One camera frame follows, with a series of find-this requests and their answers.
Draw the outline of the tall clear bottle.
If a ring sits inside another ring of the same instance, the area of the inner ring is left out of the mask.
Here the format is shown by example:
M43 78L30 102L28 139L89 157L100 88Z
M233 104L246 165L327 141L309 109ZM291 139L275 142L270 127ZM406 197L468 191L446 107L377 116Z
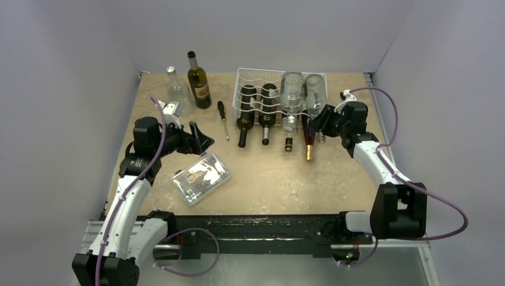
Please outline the tall clear bottle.
M310 74L305 78L306 109L310 119L315 119L328 103L326 82L320 74Z

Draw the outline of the clear bottle silver cap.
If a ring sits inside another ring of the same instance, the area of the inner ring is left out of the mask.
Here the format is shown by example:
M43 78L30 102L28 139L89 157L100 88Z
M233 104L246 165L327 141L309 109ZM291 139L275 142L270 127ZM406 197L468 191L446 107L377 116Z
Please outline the clear bottle silver cap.
M184 80L178 78L174 66L168 66L166 68L166 73L169 78L167 84L167 94L169 100L179 103L179 107L182 108L183 116L190 115L193 113L195 106L188 84Z

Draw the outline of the dark labelled wine bottle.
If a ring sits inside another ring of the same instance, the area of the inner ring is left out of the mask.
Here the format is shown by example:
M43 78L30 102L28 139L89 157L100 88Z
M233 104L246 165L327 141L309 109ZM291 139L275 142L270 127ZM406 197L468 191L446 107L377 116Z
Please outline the dark labelled wine bottle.
M211 95L207 74L205 70L198 65L194 51L188 51L187 56L190 64L190 69L188 70L188 81L196 106L200 109L207 109L211 105Z

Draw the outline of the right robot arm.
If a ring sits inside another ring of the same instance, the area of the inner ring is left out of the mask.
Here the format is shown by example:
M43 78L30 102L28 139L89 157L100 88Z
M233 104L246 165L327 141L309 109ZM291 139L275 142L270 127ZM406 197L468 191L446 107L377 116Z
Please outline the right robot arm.
M427 196L396 169L382 151L377 137L367 131L368 107L350 101L341 108L325 105L310 127L328 137L339 137L351 158L366 171L377 187L371 211L344 212L344 220L334 227L336 238L344 243L358 232L379 239L416 240L426 232Z

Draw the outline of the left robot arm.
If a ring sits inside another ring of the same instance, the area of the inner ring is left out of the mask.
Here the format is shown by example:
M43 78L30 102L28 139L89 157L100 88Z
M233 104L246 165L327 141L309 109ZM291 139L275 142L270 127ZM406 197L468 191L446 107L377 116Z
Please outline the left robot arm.
M204 135L195 122L191 132L174 123L143 117L135 122L133 141L120 164L113 202L98 235L86 253L77 253L72 269L80 285L136 285L140 267L156 243L177 238L173 213L151 212L137 233L138 211L161 169L161 158L173 152L203 154L214 139Z

